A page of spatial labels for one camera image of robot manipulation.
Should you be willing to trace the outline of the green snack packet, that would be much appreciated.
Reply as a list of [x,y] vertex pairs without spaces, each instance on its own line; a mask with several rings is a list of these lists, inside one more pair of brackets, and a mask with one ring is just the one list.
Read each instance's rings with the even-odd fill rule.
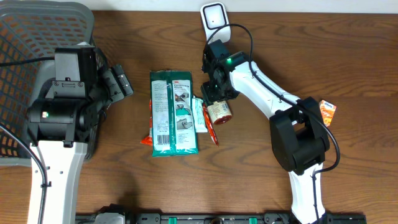
[[152,103],[152,156],[198,154],[192,111],[192,74],[161,70],[150,72]]

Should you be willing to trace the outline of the small orange carton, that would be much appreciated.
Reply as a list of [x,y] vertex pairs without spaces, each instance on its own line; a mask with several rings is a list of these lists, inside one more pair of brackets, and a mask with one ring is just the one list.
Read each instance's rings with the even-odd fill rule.
[[323,123],[329,127],[336,111],[336,106],[325,100],[319,102],[320,112],[322,114]]

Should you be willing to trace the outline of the red snack packet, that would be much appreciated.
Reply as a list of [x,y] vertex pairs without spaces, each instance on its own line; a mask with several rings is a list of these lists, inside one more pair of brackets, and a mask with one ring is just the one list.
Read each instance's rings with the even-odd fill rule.
[[149,101],[149,109],[150,109],[150,118],[149,118],[149,134],[141,140],[141,144],[145,144],[147,146],[153,146],[153,137],[152,137],[152,100]]

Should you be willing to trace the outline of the red Nescafe stick sachet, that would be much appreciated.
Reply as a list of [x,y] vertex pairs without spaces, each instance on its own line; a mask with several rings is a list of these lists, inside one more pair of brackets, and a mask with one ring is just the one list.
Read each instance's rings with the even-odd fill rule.
[[204,114],[204,118],[205,118],[205,123],[206,123],[206,127],[208,129],[208,132],[211,136],[212,141],[214,142],[214,144],[216,146],[219,146],[219,142],[218,142],[218,138],[216,136],[216,133],[213,129],[213,125],[212,122],[210,120],[209,114],[208,114],[208,110],[205,104],[202,104],[202,109],[203,109],[203,114]]

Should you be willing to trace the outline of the green lid jar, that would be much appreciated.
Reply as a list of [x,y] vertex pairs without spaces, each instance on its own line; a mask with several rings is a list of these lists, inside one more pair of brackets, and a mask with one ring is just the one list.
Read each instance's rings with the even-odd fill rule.
[[233,117],[227,101],[216,101],[207,110],[213,124],[226,123]]

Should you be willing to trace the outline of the pale green wipes packet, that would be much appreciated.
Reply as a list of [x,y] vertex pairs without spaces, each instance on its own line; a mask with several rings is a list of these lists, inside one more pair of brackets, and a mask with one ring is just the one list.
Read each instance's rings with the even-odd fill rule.
[[192,110],[193,119],[195,123],[195,131],[197,133],[207,133],[207,127],[205,123],[205,117],[202,108],[203,100],[201,98],[193,97],[192,99]]

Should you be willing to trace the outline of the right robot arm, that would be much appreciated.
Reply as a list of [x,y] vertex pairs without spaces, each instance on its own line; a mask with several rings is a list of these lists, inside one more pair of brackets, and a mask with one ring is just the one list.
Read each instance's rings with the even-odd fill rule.
[[299,223],[322,220],[326,211],[320,196],[319,171],[330,143],[320,125],[322,115],[317,102],[284,91],[255,62],[250,62],[248,55],[229,53],[220,40],[206,44],[202,70],[210,78],[201,86],[208,107],[243,94],[266,116],[272,152],[289,173],[293,216]]

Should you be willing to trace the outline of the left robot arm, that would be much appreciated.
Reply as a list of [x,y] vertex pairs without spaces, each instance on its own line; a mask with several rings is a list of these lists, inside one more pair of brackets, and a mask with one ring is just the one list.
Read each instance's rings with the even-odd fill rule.
[[99,48],[82,42],[55,49],[47,77],[28,109],[32,162],[29,223],[73,223],[80,172],[95,150],[101,117],[134,93],[120,65],[108,67]]

